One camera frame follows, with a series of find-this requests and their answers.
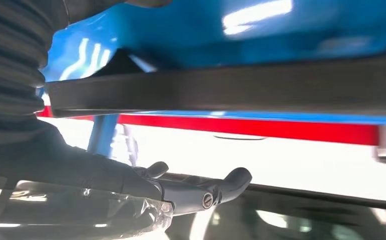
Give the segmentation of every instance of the black plastic handle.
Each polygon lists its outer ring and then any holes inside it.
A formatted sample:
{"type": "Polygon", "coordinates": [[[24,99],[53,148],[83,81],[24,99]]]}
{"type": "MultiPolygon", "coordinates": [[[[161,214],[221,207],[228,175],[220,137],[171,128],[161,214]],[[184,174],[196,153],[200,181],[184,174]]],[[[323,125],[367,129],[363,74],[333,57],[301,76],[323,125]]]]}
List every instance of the black plastic handle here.
{"type": "Polygon", "coordinates": [[[162,199],[171,202],[175,215],[200,212],[240,196],[250,184],[252,175],[245,168],[233,170],[224,180],[202,181],[191,176],[183,181],[158,180],[162,199]]]}

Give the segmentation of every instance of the shiny blue paint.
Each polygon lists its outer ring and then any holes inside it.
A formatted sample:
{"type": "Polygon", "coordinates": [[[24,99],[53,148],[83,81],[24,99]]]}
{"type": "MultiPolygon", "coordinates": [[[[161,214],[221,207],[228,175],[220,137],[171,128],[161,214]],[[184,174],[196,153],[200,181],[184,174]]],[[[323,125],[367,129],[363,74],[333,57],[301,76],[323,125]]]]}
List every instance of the shiny blue paint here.
{"type": "MultiPolygon", "coordinates": [[[[58,32],[43,73],[47,81],[86,77],[100,67],[106,50],[112,55],[117,48],[145,56],[161,69],[380,54],[386,52],[386,0],[174,0],[151,9],[119,4],[58,32]],[[85,61],[80,61],[84,39],[85,61]],[[98,44],[99,63],[90,67],[98,44]]],[[[386,117],[330,114],[226,112],[224,117],[386,124],[386,117]]]]}

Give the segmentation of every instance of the black bar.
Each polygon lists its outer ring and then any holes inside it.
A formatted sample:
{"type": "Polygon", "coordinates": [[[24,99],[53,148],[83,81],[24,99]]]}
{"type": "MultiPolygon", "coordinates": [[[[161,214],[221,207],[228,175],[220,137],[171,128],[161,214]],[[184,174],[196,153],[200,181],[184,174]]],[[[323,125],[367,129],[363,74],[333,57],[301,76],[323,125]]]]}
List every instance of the black bar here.
{"type": "Polygon", "coordinates": [[[54,114],[274,111],[386,116],[386,55],[51,82],[54,114]]]}

